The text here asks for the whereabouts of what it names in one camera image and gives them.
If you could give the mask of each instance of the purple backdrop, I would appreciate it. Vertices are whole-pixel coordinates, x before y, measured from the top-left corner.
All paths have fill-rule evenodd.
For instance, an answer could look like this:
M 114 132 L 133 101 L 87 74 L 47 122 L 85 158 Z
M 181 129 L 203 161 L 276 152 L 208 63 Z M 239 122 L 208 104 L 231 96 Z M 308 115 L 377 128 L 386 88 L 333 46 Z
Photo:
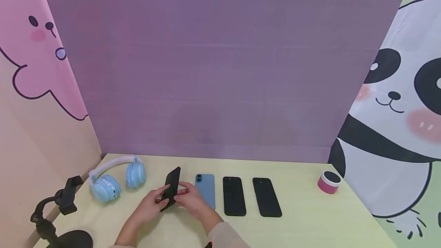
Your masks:
M 326 162 L 401 0 L 48 0 L 103 152 Z

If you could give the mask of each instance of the tripod stand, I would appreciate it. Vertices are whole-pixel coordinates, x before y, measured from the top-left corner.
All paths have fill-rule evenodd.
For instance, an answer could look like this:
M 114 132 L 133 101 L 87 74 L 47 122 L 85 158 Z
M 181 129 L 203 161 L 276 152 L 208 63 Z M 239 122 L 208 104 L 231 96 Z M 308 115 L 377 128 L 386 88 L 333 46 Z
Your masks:
M 47 219 L 43 218 L 44 206 L 54 201 L 58 205 L 63 215 L 77 211 L 74 204 L 76 187 L 83 184 L 80 176 L 67 179 L 64 189 L 58 190 L 54 196 L 43 199 L 35 207 L 35 211 L 30 217 L 30 221 L 35 223 L 38 235 L 49 242 L 46 248 L 92 248 L 93 240 L 89 233 L 82 230 L 67 232 L 61 236 L 55 234 L 55 227 Z

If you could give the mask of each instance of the smartphone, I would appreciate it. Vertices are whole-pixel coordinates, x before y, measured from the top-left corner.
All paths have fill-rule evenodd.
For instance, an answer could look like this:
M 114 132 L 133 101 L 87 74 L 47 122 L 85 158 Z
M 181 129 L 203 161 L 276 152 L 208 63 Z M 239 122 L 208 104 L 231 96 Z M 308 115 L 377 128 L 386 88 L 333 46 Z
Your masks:
M 216 201 L 214 198 L 214 175 L 199 174 L 196 175 L 194 185 L 198 188 L 199 193 L 205 202 L 214 210 Z
M 238 177 L 226 176 L 224 185 L 224 213 L 230 216 L 245 216 L 245 198 L 243 197 L 242 180 Z
M 175 203 L 175 195 L 178 193 L 178 186 L 179 186 L 179 175 L 181 173 L 181 168 L 177 167 L 174 170 L 172 170 L 165 179 L 165 185 L 170 184 L 170 187 L 165 190 L 165 192 L 162 195 L 161 201 L 168 198 L 168 204 L 165 208 L 163 208 L 161 211 L 169 208 L 171 205 Z
M 253 178 L 254 192 L 261 216 L 279 218 L 282 210 L 269 178 Z

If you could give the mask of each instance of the pink cartoon character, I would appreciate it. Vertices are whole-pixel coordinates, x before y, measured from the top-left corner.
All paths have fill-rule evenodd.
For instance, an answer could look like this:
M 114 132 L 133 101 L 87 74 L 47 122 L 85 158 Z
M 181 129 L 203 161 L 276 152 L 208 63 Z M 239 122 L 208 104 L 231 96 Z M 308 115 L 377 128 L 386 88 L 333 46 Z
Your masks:
M 71 117 L 87 110 L 46 0 L 0 0 L 0 53 L 17 71 L 14 89 L 34 100 L 50 94 Z

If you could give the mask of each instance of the left hand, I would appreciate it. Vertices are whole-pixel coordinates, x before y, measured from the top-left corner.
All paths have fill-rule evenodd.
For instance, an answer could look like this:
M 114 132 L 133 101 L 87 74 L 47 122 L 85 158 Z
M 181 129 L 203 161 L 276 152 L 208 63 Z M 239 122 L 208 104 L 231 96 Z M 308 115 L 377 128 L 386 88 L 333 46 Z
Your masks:
M 160 201 L 160 197 L 170 184 L 165 185 L 157 190 L 151 190 L 145 198 L 142 199 L 136 210 L 130 216 L 138 225 L 149 222 L 154 219 L 157 214 L 168 204 L 168 199 Z

